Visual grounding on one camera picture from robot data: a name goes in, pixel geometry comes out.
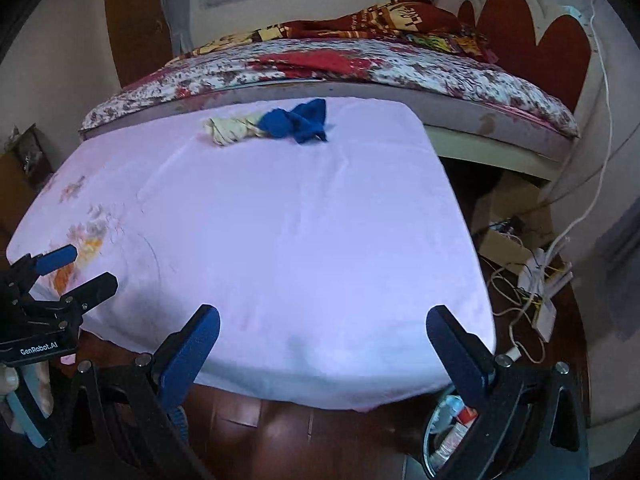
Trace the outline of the person left hand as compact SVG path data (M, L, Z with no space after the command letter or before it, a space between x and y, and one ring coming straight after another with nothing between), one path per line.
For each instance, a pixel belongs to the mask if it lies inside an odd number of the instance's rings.
M54 405L51 393L49 365L47 362L40 362L34 365L29 365L29 368L34 371L37 377L37 404L40 407L43 416L49 417L53 411ZM0 370L1 418L6 423L6 426L9 427L9 430L16 434L24 434L24 430L20 422L15 418L15 415L6 400L6 397L16 390L19 385L20 380L18 379L17 370L2 364Z

